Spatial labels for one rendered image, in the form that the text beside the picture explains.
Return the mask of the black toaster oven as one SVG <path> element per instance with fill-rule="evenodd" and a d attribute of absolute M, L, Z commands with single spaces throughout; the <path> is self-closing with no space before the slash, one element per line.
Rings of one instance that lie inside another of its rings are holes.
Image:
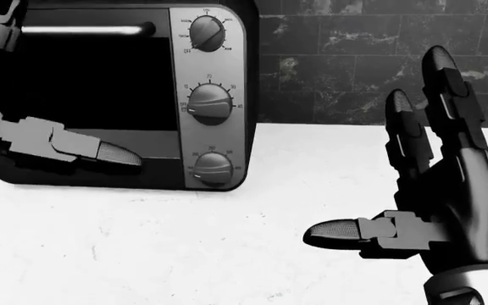
<path fill-rule="evenodd" d="M 0 180 L 186 191 L 245 180 L 254 0 L 0 2 Z"/>

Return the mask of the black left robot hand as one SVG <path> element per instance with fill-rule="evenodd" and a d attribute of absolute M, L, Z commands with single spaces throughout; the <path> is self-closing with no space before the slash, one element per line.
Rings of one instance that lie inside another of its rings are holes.
<path fill-rule="evenodd" d="M 11 53 L 22 33 L 28 0 L 0 0 L 0 53 Z M 65 129 L 63 124 L 31 116 L 7 121 L 0 112 L 0 141 L 8 143 L 4 151 L 17 155 L 73 163 L 88 160 L 114 164 L 125 169 L 139 169 L 141 157 L 135 152 Z"/>

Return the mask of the temperature knob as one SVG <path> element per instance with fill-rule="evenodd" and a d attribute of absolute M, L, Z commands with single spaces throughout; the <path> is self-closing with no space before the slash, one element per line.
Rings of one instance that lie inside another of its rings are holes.
<path fill-rule="evenodd" d="M 226 185 L 232 180 L 231 161 L 218 152 L 206 152 L 194 164 L 192 177 L 204 185 Z"/>

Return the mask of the toaster oven glass door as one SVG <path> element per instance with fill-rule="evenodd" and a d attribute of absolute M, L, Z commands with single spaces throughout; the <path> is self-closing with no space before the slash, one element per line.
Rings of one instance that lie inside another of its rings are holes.
<path fill-rule="evenodd" d="M 125 147 L 146 159 L 180 157 L 169 11 L 165 8 L 37 7 L 26 26 L 152 22 L 150 36 L 32 35 L 0 55 L 0 111 Z"/>

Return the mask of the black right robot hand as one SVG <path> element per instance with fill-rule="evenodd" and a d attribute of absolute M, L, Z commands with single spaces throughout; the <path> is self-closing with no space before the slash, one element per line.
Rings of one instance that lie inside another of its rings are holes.
<path fill-rule="evenodd" d="M 385 100 L 385 149 L 399 174 L 396 210 L 313 225 L 304 243 L 358 251 L 362 258 L 420 256 L 432 274 L 488 263 L 484 115 L 444 47 L 427 50 L 421 70 L 427 126 L 416 118 L 404 91 L 391 91 Z"/>

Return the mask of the timer knob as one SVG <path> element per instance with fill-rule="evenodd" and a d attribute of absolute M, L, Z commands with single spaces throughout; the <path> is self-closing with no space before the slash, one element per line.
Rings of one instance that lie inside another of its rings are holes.
<path fill-rule="evenodd" d="M 186 112 L 200 124 L 216 126 L 223 124 L 233 109 L 232 97 L 222 86 L 204 83 L 189 96 Z"/>

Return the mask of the function selector knob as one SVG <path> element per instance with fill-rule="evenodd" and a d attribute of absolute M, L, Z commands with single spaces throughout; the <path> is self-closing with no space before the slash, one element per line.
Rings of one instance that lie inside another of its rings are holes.
<path fill-rule="evenodd" d="M 205 53 L 212 53 L 222 47 L 225 28 L 215 17 L 203 15 L 191 23 L 189 30 L 191 47 Z"/>

